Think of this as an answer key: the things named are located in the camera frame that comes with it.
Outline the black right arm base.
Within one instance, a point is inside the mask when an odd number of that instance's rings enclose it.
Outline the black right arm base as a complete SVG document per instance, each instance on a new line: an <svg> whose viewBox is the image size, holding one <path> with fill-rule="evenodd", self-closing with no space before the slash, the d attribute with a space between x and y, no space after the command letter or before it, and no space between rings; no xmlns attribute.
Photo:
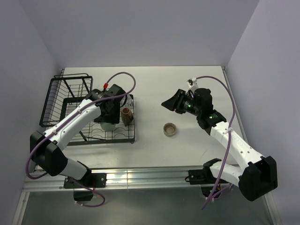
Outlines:
<svg viewBox="0 0 300 225"><path fill-rule="evenodd" d="M221 159L215 158L206 162L202 169L189 170L185 182L190 185L214 184L217 179L212 175L210 167L217 162L221 162Z"/></svg>

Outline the light green cup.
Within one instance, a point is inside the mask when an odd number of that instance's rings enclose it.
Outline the light green cup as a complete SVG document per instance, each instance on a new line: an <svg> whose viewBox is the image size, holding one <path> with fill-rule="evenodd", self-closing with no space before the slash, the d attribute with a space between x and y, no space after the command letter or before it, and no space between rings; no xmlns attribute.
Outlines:
<svg viewBox="0 0 300 225"><path fill-rule="evenodd" d="M101 129L105 132L111 132L115 129L115 124L107 123L107 122L101 122L100 123Z"/></svg>

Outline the brown mug black inside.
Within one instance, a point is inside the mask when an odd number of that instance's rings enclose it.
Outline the brown mug black inside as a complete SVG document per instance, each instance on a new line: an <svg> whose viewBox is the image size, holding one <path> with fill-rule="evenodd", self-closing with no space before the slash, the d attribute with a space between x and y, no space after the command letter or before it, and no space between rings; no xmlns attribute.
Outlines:
<svg viewBox="0 0 300 225"><path fill-rule="evenodd" d="M121 119L124 126L127 127L134 119L132 111L127 107L123 108L121 111Z"/></svg>

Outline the beige speckled cup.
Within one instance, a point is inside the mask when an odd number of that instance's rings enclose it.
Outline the beige speckled cup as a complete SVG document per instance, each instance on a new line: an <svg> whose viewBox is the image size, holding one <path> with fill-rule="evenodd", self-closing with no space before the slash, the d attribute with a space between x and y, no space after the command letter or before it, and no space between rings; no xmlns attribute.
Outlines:
<svg viewBox="0 0 300 225"><path fill-rule="evenodd" d="M176 130L177 130L176 125L170 122L164 124L163 126L164 135L167 137L174 136L176 134Z"/></svg>

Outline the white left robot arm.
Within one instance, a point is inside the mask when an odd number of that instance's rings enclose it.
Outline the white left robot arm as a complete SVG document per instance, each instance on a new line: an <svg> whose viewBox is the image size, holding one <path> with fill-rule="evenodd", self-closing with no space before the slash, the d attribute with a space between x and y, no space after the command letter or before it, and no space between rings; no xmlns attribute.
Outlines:
<svg viewBox="0 0 300 225"><path fill-rule="evenodd" d="M89 122L111 114L125 94L116 84L106 91L92 90L58 124L44 133L36 131L30 136L30 159L51 176L68 176L80 187L88 186L91 183L91 170L67 158L63 150Z"/></svg>

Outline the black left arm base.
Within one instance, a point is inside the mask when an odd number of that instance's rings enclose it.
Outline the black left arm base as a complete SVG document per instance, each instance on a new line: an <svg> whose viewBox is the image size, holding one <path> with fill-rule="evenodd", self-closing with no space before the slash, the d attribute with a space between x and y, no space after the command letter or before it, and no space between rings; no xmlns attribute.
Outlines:
<svg viewBox="0 0 300 225"><path fill-rule="evenodd" d="M88 170L80 180L75 181L88 188L104 188L106 186L106 177L107 174L105 172L93 172L92 170ZM70 178L66 178L63 187L65 189L81 188L77 183Z"/></svg>

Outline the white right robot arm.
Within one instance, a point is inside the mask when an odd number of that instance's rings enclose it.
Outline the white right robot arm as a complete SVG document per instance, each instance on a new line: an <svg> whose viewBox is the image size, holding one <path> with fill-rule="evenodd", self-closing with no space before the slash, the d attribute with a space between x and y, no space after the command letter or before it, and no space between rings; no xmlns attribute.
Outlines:
<svg viewBox="0 0 300 225"><path fill-rule="evenodd" d="M212 159L200 170L190 170L186 181L191 185L231 183L239 188L243 196L254 201L278 187L277 163L271 156L265 157L248 145L233 129L226 118L213 108L209 89L198 88L190 97L179 89L173 97L161 104L178 114L196 116L198 125L236 160L237 166L223 164L219 158Z"/></svg>

